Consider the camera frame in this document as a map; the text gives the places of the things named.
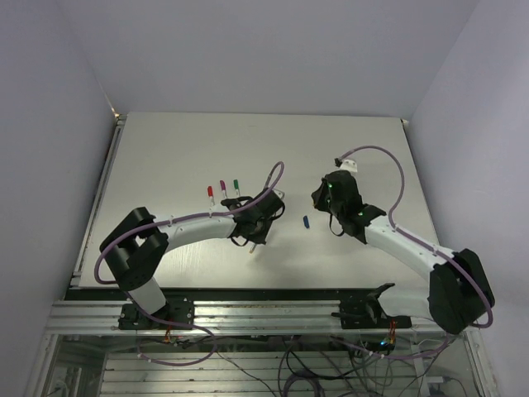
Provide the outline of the green marker pen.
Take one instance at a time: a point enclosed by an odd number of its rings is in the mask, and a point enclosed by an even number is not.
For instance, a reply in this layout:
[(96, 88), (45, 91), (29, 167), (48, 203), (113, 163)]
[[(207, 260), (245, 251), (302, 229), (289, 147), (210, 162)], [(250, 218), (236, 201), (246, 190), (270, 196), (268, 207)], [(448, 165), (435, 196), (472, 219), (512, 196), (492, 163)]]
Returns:
[(236, 193), (236, 197), (239, 198), (241, 196), (240, 186), (238, 179), (233, 180), (233, 186)]

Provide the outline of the purple marker pen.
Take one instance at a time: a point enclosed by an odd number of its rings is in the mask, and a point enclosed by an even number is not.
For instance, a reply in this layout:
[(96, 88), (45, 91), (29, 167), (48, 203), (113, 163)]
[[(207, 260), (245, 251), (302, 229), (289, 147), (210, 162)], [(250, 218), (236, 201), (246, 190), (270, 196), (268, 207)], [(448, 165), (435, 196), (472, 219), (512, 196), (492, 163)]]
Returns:
[(219, 181), (219, 184), (220, 184), (221, 193), (222, 193), (222, 201), (229, 199), (228, 194), (227, 194), (227, 189), (226, 189), (226, 182), (221, 179)]

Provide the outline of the red marker pen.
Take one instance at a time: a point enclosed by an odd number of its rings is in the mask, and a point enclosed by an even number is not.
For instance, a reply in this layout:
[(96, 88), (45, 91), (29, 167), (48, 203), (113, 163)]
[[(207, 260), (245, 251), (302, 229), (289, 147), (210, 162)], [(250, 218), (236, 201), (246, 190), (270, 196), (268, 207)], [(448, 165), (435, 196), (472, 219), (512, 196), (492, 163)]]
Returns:
[(210, 206), (211, 207), (215, 206), (216, 202), (215, 202), (215, 197), (214, 197), (214, 191), (211, 185), (207, 187), (207, 196), (209, 197), (209, 200), (210, 200)]

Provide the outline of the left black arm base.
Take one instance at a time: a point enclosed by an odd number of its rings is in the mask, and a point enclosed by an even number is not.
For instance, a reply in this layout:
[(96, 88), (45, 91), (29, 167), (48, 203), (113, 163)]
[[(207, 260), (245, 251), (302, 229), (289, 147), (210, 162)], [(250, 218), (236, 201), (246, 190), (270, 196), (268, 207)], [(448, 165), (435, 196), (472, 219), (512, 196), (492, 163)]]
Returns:
[(118, 319), (118, 328), (120, 330), (148, 331), (167, 328), (169, 325), (166, 322), (192, 324), (194, 309), (195, 307), (190, 301), (169, 299), (162, 309), (152, 314), (153, 317), (163, 320), (162, 323), (158, 323), (145, 316), (137, 304), (124, 304)]

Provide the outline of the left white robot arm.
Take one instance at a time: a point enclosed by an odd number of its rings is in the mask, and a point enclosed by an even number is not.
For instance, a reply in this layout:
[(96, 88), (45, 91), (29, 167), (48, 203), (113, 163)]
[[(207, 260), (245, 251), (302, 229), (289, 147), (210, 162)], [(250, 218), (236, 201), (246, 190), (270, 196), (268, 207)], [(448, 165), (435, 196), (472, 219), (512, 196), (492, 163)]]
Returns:
[(139, 307), (149, 328), (168, 320), (169, 303), (155, 280), (164, 255), (196, 242), (227, 239), (237, 246), (264, 245), (274, 221), (285, 210), (284, 193), (267, 188), (256, 197), (226, 198), (208, 213), (156, 221), (145, 207), (132, 210), (100, 245), (100, 257), (113, 283)]

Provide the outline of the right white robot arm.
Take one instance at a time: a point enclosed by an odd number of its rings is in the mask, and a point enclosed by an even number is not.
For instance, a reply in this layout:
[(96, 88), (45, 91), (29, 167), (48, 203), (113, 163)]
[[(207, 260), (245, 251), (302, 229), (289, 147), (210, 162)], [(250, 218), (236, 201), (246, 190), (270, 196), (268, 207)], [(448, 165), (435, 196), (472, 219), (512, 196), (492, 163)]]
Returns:
[(372, 290), (363, 300), (370, 325), (379, 328), (400, 316), (424, 318), (456, 335), (478, 327), (481, 316), (491, 324), (495, 299), (474, 251), (435, 246), (398, 227), (384, 210), (364, 203), (346, 170), (325, 175), (311, 197), (316, 210), (340, 224), (342, 234), (385, 252), (427, 282), (425, 291), (399, 289), (394, 282)]

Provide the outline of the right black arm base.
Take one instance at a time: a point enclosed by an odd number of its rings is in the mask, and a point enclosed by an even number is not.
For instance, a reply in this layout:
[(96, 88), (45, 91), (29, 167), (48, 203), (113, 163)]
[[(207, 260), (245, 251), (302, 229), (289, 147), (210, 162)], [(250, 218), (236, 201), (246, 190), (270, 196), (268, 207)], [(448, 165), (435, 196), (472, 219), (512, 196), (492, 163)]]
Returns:
[(342, 329), (405, 329), (412, 327), (408, 316), (389, 316), (379, 303), (380, 295), (394, 287), (394, 283), (385, 283), (358, 297), (351, 296), (341, 300), (338, 310), (331, 313), (338, 318)]

